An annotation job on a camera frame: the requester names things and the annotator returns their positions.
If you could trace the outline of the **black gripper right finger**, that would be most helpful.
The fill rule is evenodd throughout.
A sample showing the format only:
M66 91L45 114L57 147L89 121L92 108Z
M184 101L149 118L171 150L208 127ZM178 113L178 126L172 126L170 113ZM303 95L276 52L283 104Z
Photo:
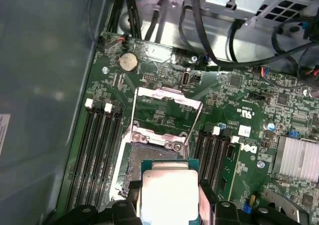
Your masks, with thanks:
M309 214L286 198L267 192L271 200L239 210L230 201L220 201L207 180L199 181L199 216L201 225L308 225Z

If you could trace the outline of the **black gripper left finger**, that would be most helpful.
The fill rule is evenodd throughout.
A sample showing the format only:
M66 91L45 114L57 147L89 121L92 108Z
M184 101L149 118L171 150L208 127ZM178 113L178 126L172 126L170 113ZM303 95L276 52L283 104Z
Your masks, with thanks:
M110 207L99 212L95 206L80 205L62 217L51 222L52 225L140 225L136 208L140 181L129 185L128 197L125 200L113 201Z

